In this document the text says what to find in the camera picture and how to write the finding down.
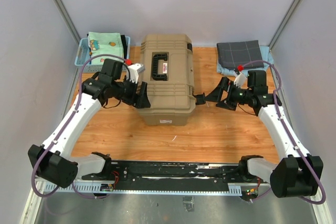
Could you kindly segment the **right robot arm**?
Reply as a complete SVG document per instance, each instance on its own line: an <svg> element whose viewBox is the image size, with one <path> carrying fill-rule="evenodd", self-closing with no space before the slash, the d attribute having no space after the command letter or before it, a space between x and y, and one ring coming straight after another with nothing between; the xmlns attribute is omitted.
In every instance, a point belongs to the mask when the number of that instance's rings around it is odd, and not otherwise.
<svg viewBox="0 0 336 224"><path fill-rule="evenodd" d="M259 177L270 184L278 198L316 195L323 161L311 155L296 136L280 99L268 91L265 71L249 70L247 75L241 73L235 80L223 77L205 100L231 111L239 105L248 105L271 136L280 162L275 165L259 155L243 156L238 168L242 181L250 182Z"/></svg>

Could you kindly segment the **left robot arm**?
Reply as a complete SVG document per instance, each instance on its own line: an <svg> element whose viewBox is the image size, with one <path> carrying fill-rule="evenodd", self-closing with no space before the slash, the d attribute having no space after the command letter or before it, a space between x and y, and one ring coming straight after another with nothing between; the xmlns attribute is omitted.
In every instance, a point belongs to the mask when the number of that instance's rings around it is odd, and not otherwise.
<svg viewBox="0 0 336 224"><path fill-rule="evenodd" d="M76 179L93 175L102 180L112 175L111 158L98 152L74 158L71 153L92 117L115 98L137 109L150 107L147 83L141 81L142 63L127 64L107 59L102 69L79 86L76 99L54 132L43 143L32 145L28 157L33 167L31 183L36 177L60 188L67 188Z"/></svg>

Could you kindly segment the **tan plastic tool box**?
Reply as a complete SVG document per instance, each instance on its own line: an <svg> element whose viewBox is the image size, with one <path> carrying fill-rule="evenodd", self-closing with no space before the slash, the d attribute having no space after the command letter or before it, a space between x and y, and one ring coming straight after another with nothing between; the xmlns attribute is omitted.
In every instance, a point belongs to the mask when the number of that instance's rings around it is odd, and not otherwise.
<svg viewBox="0 0 336 224"><path fill-rule="evenodd" d="M139 114L147 125L184 126L205 94L194 94L193 46L186 34L148 34L141 43L143 81L151 104Z"/></svg>

